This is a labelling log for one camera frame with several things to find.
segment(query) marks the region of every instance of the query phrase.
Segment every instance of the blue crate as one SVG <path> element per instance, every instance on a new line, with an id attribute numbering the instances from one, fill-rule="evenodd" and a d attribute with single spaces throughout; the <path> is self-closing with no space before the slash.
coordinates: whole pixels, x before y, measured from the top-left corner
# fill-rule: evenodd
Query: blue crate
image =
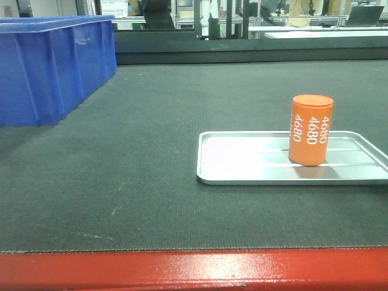
<path id="1" fill-rule="evenodd" d="M 0 127 L 57 124 L 114 76 L 113 18 L 0 19 Z"/>

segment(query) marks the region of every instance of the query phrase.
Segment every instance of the orange cylinder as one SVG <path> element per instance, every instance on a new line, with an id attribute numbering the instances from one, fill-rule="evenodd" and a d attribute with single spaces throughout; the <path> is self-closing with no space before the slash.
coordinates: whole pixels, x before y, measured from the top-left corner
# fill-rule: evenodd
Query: orange cylinder
<path id="1" fill-rule="evenodd" d="M 322 95 L 293 98 L 289 159 L 304 166 L 326 160 L 334 101 Z"/>

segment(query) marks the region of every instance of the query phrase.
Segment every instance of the silver tray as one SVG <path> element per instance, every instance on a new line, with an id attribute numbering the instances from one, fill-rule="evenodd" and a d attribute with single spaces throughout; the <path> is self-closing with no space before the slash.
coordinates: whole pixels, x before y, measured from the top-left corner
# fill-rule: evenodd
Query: silver tray
<path id="1" fill-rule="evenodd" d="M 330 131 L 326 162 L 288 159 L 289 132 L 204 132 L 197 175 L 210 185 L 388 184 L 388 156 L 355 132 Z"/>

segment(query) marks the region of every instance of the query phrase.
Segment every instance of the red metal edge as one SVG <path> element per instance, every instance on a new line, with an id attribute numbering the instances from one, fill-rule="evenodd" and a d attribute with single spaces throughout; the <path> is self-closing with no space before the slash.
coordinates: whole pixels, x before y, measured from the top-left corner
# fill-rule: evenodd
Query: red metal edge
<path id="1" fill-rule="evenodd" d="M 0 290 L 388 290 L 388 247 L 0 255 Z"/>

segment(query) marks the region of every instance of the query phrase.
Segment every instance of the gray felt surface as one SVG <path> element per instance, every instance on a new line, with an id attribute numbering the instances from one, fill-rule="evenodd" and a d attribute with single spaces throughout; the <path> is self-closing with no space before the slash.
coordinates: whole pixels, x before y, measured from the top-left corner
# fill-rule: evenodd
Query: gray felt surface
<path id="1" fill-rule="evenodd" d="M 387 186 L 215 187 L 198 135 L 288 130 L 292 97 L 388 153 L 388 61 L 122 66 L 55 126 L 0 129 L 0 250 L 388 246 Z"/>

